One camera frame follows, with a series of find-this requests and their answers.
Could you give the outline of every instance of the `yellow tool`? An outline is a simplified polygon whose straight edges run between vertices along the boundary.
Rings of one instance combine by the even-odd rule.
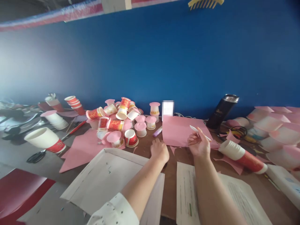
[[[197,5],[197,8],[199,8],[199,5],[200,5],[200,8],[204,8],[205,6],[206,6],[206,8],[208,6],[209,6],[209,8],[211,8],[212,5],[213,5],[212,8],[215,8],[215,6],[216,6],[217,3],[219,3],[220,5],[222,5],[224,3],[224,0],[191,0],[188,3],[188,6],[191,7],[191,10],[195,9],[196,5]]]

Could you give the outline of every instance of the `wooden table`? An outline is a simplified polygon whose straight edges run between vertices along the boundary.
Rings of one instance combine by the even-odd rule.
[[[153,133],[162,125],[162,122],[156,124],[156,129],[153,131],[147,130],[147,136],[140,138],[139,144],[134,151],[134,148],[126,147],[124,150],[131,152],[146,158],[150,157],[150,146],[154,137]],[[221,143],[222,141],[212,133],[213,138]],[[163,139],[162,133],[158,135],[159,139]],[[251,146],[252,144],[244,141],[244,144]],[[255,146],[257,150],[265,152],[259,146]],[[173,155],[170,147],[168,146],[170,153],[170,159],[167,167],[163,169],[165,173],[165,184],[162,198],[162,216],[176,220],[176,172],[177,162],[194,165],[193,156],[189,148],[177,148],[175,155]],[[292,202],[281,192],[278,191],[263,175],[256,175],[244,169],[243,173],[239,176],[235,170],[226,162],[215,161],[213,158],[220,159],[222,154],[217,150],[211,150],[211,160],[217,171],[221,171],[222,174],[229,175],[234,178],[238,178],[246,182],[253,189],[260,204],[268,215],[273,225],[287,225],[287,224],[300,224],[300,212],[292,204]]]

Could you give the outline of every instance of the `white sleeve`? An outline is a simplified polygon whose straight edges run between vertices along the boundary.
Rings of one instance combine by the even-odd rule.
[[[139,225],[139,223],[127,199],[118,193],[93,213],[87,225]]]

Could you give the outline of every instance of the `left hand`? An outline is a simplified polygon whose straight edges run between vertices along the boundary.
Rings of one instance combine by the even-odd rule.
[[[166,144],[156,138],[152,141],[152,145],[150,147],[151,150],[151,158],[156,158],[161,160],[164,164],[169,161],[169,151]]]

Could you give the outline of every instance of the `blue wall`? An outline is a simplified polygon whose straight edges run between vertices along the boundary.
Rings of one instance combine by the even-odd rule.
[[[256,105],[300,107],[297,1],[187,3],[0,33],[0,96],[76,95],[86,109],[125,96],[145,113],[174,100],[176,112],[199,118],[226,93],[240,96],[231,118]]]

